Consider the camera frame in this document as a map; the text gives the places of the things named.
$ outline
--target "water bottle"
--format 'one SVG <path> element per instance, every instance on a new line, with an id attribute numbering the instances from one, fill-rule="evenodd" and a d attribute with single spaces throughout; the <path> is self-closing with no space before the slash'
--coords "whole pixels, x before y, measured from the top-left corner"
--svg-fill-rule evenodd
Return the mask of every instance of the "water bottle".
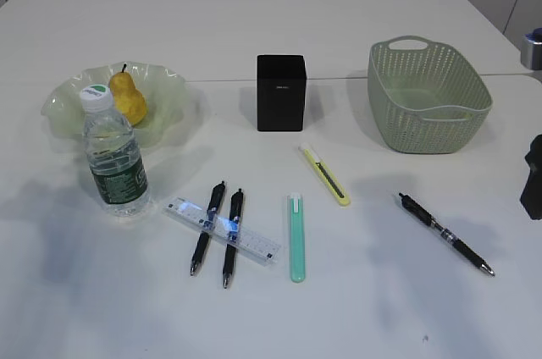
<path id="1" fill-rule="evenodd" d="M 86 158 L 102 206 L 118 217 L 136 215 L 149 202 L 150 191 L 134 131 L 115 108 L 107 86 L 88 86 L 80 92 L 80 99 L 86 112 Z"/>

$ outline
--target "bottle label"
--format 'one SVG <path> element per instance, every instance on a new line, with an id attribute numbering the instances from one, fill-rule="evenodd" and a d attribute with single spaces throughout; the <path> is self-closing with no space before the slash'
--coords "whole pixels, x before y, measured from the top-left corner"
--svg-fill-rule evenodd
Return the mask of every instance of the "bottle label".
<path id="1" fill-rule="evenodd" d="M 100 175 L 92 172 L 100 196 L 107 204 L 125 204 L 139 198 L 147 190 L 143 160 L 120 173 Z"/>

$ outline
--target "pear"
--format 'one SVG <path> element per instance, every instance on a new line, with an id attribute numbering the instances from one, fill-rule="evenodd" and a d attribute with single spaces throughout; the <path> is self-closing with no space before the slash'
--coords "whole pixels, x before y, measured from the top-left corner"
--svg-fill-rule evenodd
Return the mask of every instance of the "pear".
<path id="1" fill-rule="evenodd" d="M 111 77 L 109 89 L 115 100 L 115 107 L 121 112 L 132 126 L 139 124 L 147 115 L 147 103 L 132 80 L 130 73 L 126 73 L 127 64 L 122 70 Z"/>

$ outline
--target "ruler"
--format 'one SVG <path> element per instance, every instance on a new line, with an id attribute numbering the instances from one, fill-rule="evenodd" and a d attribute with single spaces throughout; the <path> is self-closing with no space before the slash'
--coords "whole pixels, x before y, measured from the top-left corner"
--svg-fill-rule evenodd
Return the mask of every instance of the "ruler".
<path id="1" fill-rule="evenodd" d="M 216 217 L 216 224 L 213 231 L 205 229 L 204 224 L 207 221 L 206 211 L 184 198 L 175 198 L 171 202 L 168 202 L 163 211 L 174 220 L 187 224 L 187 226 L 198 232 L 205 230 L 212 236 L 212 239 L 218 240 L 225 245 L 230 244 L 235 246 L 240 254 L 263 266 L 267 266 L 273 262 L 280 249 L 278 243 L 245 228 L 244 225 L 239 229 L 235 222 L 225 217 Z M 236 241 L 229 240 L 228 235 L 232 231 L 238 233 Z"/>

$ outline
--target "fruit bowl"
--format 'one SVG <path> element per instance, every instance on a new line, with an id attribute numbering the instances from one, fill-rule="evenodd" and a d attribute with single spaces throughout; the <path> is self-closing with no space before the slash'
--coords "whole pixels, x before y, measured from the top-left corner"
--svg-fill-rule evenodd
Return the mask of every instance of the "fruit bowl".
<path id="1" fill-rule="evenodd" d="M 80 139 L 85 112 L 79 92 L 92 84 L 107 85 L 124 64 L 128 64 L 126 72 L 130 73 L 135 87 L 147 102 L 147 115 L 134 126 L 141 147 L 157 144 L 169 126 L 183 119 L 183 110 L 190 101 L 185 79 L 160 65 L 126 61 L 86 69 L 55 88 L 41 107 L 41 114 L 49 119 L 52 133 L 57 137 Z"/>

